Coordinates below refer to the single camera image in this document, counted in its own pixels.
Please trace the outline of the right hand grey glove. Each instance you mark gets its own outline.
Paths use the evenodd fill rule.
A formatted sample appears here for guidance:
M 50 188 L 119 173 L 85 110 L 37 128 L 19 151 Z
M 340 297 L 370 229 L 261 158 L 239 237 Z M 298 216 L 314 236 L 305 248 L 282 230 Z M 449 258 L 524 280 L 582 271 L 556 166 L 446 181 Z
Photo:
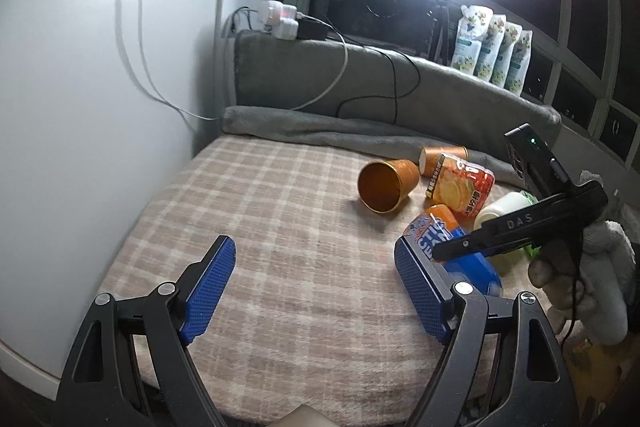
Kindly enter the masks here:
M 541 247 L 529 263 L 530 283 L 547 296 L 547 317 L 556 335 L 573 320 L 599 345 L 615 346 L 627 336 L 637 263 L 620 223 L 623 208 L 620 195 L 613 194 L 601 217 L 585 228 L 580 265 L 574 265 L 561 241 Z

